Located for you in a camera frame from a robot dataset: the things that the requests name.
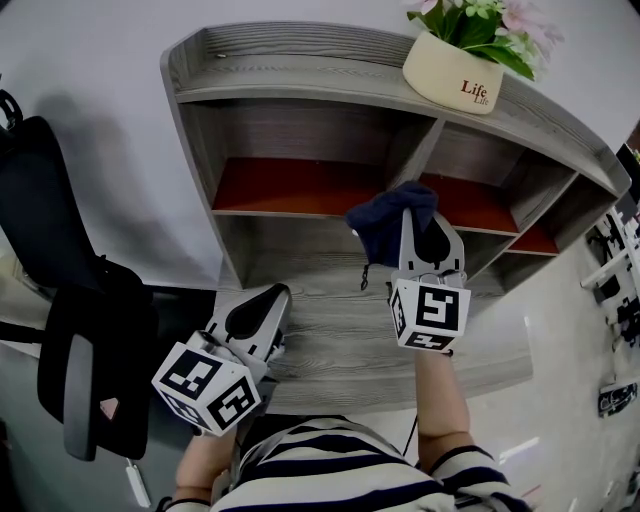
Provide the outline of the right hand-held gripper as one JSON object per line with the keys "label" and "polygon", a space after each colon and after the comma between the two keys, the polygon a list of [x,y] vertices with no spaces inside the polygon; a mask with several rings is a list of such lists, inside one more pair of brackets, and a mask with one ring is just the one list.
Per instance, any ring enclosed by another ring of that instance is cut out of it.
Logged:
{"label": "right hand-held gripper", "polygon": [[400,347],[442,353],[452,349],[467,325],[471,291],[466,288],[464,243],[440,213],[435,213],[429,224],[430,262],[417,253],[421,236],[419,222],[406,208],[402,214],[398,269],[435,269],[442,274],[411,276],[393,272],[389,307]]}

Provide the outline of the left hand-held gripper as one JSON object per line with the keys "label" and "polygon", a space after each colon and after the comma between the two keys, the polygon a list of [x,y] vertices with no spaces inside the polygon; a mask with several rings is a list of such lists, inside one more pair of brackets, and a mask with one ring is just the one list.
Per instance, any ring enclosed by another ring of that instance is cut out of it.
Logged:
{"label": "left hand-held gripper", "polygon": [[262,404],[258,386],[283,353],[291,307],[282,283],[244,290],[216,309],[207,332],[173,346],[153,387],[180,419],[205,434],[226,434]]}

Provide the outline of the dark blue cloth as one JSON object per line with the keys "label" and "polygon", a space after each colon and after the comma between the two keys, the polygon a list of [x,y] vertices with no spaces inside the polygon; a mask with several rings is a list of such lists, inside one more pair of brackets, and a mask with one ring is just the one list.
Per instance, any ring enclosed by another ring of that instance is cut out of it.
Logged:
{"label": "dark blue cloth", "polygon": [[368,286],[368,270],[372,264],[399,267],[403,212],[411,211],[418,238],[426,232],[437,211],[438,200],[437,193],[430,188],[408,181],[346,213],[346,223],[359,237],[368,259],[361,278],[362,291]]}

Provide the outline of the grey wooden shelf unit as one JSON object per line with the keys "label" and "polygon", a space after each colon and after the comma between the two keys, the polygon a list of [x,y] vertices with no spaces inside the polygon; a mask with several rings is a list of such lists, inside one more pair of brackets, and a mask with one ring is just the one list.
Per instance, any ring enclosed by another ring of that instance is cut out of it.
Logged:
{"label": "grey wooden shelf unit", "polygon": [[[463,239],[469,281],[511,290],[581,238],[630,187],[616,153],[566,110],[506,78],[487,115],[419,96],[408,37],[345,25],[202,28],[160,70],[223,254],[247,285],[263,254],[354,254],[353,206],[417,180]],[[217,58],[217,54],[227,58]]]}

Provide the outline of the person's right forearm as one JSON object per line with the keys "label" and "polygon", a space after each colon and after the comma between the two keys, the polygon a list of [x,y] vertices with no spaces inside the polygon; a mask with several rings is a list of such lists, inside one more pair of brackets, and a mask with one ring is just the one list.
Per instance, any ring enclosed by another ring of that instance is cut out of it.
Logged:
{"label": "person's right forearm", "polygon": [[441,353],[415,352],[418,455],[429,473],[450,451],[474,444],[470,415],[451,359]]}

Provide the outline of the person's left forearm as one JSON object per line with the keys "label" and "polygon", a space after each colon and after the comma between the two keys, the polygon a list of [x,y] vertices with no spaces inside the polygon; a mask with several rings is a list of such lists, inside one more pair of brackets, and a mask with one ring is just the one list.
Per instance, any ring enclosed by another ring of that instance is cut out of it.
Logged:
{"label": "person's left forearm", "polygon": [[211,503],[215,480],[231,467],[237,428],[221,437],[194,436],[176,471],[173,500],[202,500]]}

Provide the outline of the grey wooden desk with shelves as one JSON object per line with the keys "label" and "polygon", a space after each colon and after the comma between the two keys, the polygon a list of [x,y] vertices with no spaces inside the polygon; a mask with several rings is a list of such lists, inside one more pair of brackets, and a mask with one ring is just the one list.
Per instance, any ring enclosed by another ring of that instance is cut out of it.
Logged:
{"label": "grey wooden desk with shelves", "polygon": [[[358,255],[263,254],[247,285],[286,284],[293,297],[285,352],[271,367],[278,384],[268,410],[282,415],[348,415],[408,409],[415,398],[413,353],[396,341],[385,267]],[[474,277],[469,322],[453,345],[467,396],[530,380],[533,363],[523,312],[508,305],[489,271]]]}

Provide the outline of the person's striped shirt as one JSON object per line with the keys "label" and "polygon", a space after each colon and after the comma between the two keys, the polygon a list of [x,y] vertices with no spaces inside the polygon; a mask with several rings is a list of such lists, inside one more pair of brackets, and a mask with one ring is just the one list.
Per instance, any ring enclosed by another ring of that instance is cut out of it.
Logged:
{"label": "person's striped shirt", "polygon": [[467,444],[427,470],[343,417],[254,423],[228,491],[212,504],[165,500],[157,512],[532,512],[493,457]]}

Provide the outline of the cream pot with pink flowers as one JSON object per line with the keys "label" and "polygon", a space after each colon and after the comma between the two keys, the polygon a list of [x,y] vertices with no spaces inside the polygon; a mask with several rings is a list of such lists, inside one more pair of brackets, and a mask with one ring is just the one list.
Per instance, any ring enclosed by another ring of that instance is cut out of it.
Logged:
{"label": "cream pot with pink flowers", "polygon": [[403,76],[419,95],[461,112],[492,112],[506,70],[534,81],[565,41],[530,0],[406,2],[421,32]]}

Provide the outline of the white power strip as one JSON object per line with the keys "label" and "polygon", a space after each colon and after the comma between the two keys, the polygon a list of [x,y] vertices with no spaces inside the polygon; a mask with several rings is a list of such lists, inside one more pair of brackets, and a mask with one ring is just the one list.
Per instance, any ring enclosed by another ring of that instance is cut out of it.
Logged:
{"label": "white power strip", "polygon": [[150,508],[151,500],[138,467],[128,459],[125,470],[136,502],[142,508]]}

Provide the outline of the black mesh office chair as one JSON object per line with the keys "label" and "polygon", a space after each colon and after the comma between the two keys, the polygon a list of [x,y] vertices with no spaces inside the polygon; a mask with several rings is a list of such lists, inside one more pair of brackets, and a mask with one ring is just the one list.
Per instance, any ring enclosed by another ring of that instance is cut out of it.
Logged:
{"label": "black mesh office chair", "polygon": [[[98,256],[47,121],[25,118],[0,89],[0,228],[27,276],[54,292],[43,332],[37,393],[63,426],[66,452],[92,461],[97,448],[139,460],[146,451],[158,315],[130,269]],[[117,398],[109,421],[102,400]]]}

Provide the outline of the black and white floor device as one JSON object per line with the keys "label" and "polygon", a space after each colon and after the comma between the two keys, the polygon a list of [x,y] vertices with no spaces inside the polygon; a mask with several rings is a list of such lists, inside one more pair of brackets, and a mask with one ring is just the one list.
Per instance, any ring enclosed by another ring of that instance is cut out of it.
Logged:
{"label": "black and white floor device", "polygon": [[599,417],[606,418],[620,413],[636,400],[637,395],[638,385],[636,383],[601,388],[598,395]]}

